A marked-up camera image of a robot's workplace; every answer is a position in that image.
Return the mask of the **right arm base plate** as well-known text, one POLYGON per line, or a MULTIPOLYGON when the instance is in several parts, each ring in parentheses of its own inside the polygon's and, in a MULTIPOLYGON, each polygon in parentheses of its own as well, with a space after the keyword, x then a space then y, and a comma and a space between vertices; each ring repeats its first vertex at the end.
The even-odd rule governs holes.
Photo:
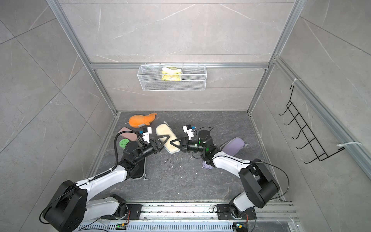
POLYGON ((217 204, 213 211, 217 213, 218 219, 246 220, 256 219, 254 208, 248 208, 245 211, 239 211, 236 207, 229 204, 217 204))

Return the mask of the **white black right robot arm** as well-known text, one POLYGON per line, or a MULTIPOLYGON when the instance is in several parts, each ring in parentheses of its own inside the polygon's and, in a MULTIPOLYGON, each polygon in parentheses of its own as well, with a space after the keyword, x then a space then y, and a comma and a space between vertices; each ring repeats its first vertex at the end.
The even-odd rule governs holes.
POLYGON ((170 144, 182 152, 200 152, 206 164, 240 178, 244 192, 230 201, 229 212, 235 218, 250 208, 263 208, 280 190, 266 163, 259 159, 243 160, 228 155, 214 145, 208 130, 199 132, 198 140, 184 137, 172 140, 170 144))

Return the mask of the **white zippered umbrella sleeve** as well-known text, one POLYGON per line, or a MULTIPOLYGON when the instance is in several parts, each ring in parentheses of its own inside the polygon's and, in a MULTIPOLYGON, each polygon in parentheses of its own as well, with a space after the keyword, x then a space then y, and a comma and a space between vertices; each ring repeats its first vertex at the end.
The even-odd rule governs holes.
POLYGON ((164 148, 170 153, 174 154, 180 151, 180 149, 170 142, 175 140, 175 144, 180 146, 180 142, 177 140, 177 136, 174 134, 170 126, 166 121, 156 127, 156 134, 157 136, 161 137, 160 140, 164 144, 164 148))

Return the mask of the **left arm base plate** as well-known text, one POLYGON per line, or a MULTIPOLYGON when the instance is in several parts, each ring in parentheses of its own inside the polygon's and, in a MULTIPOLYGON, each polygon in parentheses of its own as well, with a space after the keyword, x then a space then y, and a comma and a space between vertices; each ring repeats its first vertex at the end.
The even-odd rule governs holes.
POLYGON ((129 218, 129 220, 138 220, 141 215, 142 206, 141 204, 121 205, 115 214, 113 214, 113 217, 115 219, 129 218))

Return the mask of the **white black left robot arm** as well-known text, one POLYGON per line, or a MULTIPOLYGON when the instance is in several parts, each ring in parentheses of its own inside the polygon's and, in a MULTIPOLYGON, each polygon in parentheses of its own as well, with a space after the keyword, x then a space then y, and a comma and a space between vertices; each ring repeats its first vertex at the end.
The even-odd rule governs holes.
POLYGON ((160 152, 169 139, 169 135, 160 135, 150 139, 148 144, 128 142, 122 158, 115 155, 113 168, 85 180, 63 182, 40 213, 40 223, 50 224, 59 232, 72 232, 82 222, 94 218, 122 219, 128 216, 127 202, 120 196, 112 194, 103 199, 93 198, 129 178, 144 178, 146 158, 160 152))

